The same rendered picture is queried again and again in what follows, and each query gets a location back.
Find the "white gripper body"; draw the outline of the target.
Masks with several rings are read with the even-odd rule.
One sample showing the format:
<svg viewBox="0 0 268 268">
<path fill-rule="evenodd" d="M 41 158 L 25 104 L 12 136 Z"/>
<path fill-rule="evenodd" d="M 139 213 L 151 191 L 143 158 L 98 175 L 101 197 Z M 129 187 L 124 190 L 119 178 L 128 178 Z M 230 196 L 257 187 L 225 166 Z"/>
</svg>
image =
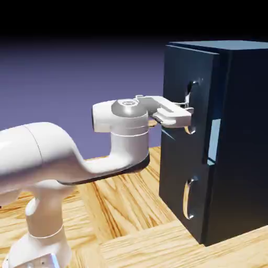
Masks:
<svg viewBox="0 0 268 268">
<path fill-rule="evenodd" d="M 166 98 L 153 98 L 159 105 L 153 118 L 166 128 L 184 128 L 191 125 L 194 108 L 182 107 Z"/>
</svg>

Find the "dark blue cabinet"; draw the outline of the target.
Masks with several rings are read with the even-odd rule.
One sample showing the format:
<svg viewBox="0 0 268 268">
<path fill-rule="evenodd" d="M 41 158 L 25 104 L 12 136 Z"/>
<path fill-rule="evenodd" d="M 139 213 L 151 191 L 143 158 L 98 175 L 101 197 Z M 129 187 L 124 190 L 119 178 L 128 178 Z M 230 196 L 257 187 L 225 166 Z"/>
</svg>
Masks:
<svg viewBox="0 0 268 268">
<path fill-rule="evenodd" d="M 220 55 L 201 244 L 268 225 L 268 42 L 185 41 L 167 46 Z"/>
</svg>

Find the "dark cabinet door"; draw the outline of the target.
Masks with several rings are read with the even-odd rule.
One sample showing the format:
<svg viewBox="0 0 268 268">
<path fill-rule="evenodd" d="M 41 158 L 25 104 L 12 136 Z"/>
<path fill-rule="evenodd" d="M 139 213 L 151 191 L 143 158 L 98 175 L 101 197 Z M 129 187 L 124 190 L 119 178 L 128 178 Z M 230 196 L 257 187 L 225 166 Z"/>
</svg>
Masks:
<svg viewBox="0 0 268 268">
<path fill-rule="evenodd" d="M 213 52 L 167 46 L 164 61 L 163 96 L 175 103 L 185 102 L 190 81 L 200 79 L 196 133 L 204 136 L 204 157 L 207 162 L 213 99 L 218 85 L 220 55 Z"/>
<path fill-rule="evenodd" d="M 159 195 L 198 243 L 205 242 L 209 177 L 209 166 L 203 162 L 203 157 L 203 135 L 189 135 L 182 129 L 162 130 Z M 195 216 L 188 220 L 183 215 L 183 192 L 185 182 L 193 176 L 198 178 Z"/>
</svg>

